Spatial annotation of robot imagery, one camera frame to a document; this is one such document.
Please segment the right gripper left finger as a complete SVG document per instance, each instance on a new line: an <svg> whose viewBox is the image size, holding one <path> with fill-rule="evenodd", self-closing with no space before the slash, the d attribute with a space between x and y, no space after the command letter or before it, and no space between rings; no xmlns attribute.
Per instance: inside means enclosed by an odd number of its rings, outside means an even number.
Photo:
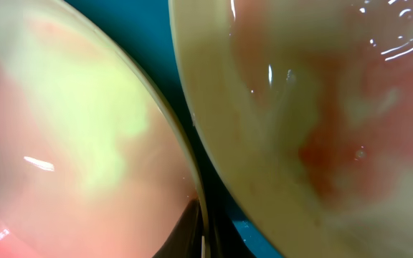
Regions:
<svg viewBox="0 0 413 258"><path fill-rule="evenodd" d="M191 200L153 258L201 258L203 220L198 199Z"/></svg>

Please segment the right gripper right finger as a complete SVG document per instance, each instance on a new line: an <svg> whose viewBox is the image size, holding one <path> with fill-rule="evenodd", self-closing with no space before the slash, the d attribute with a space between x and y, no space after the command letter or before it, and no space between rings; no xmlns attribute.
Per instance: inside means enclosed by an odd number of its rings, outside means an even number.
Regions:
<svg viewBox="0 0 413 258"><path fill-rule="evenodd" d="M211 258L255 258L226 211L212 201L207 206Z"/></svg>

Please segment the yellow plate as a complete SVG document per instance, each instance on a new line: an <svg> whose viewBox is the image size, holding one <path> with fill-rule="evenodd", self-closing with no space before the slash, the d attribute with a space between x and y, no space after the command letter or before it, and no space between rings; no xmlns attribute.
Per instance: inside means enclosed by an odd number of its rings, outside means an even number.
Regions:
<svg viewBox="0 0 413 258"><path fill-rule="evenodd" d="M413 0L171 1L196 130L286 257L413 257Z"/></svg>
<svg viewBox="0 0 413 258"><path fill-rule="evenodd" d="M153 257L193 199L144 71L65 1L0 1L0 257Z"/></svg>

